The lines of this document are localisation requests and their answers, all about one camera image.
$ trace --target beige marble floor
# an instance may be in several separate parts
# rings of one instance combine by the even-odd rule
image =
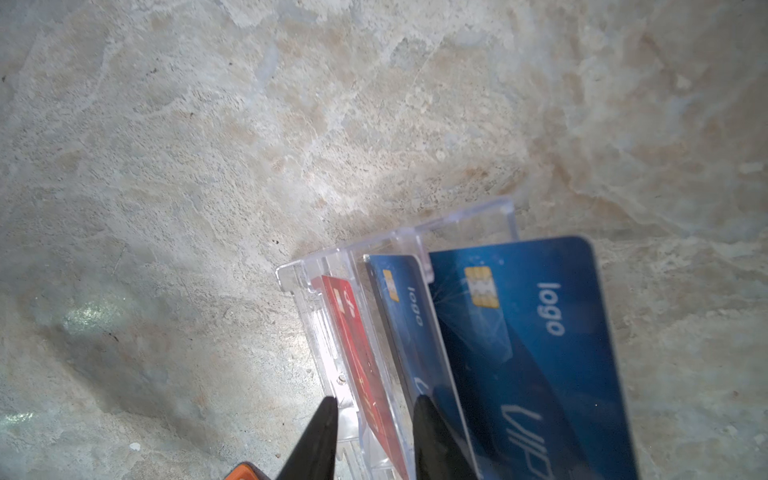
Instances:
[[[0,478],[277,473],[321,394],[274,267],[496,194],[524,238],[593,241],[643,477],[765,478],[766,25],[0,3]]]

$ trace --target blue card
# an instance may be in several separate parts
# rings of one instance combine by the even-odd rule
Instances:
[[[430,254],[484,476],[637,478],[594,255],[578,237]]]
[[[458,405],[451,367],[419,259],[413,255],[369,255],[366,261],[379,310],[386,317],[388,340],[397,356],[396,363],[409,410],[413,412],[420,395],[427,395],[455,439],[463,442],[470,465],[476,468],[474,453],[466,440],[466,423]]]

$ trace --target gold chip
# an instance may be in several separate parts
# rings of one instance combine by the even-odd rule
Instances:
[[[392,272],[384,270],[384,280],[386,281],[386,289],[389,291],[389,298],[399,303],[400,297],[397,296],[397,288],[395,288],[395,279],[392,278]]]
[[[472,297],[472,303],[485,308],[499,307],[496,283],[493,281],[491,267],[468,266],[464,269],[464,275],[467,277],[467,286],[469,287],[469,295]]]

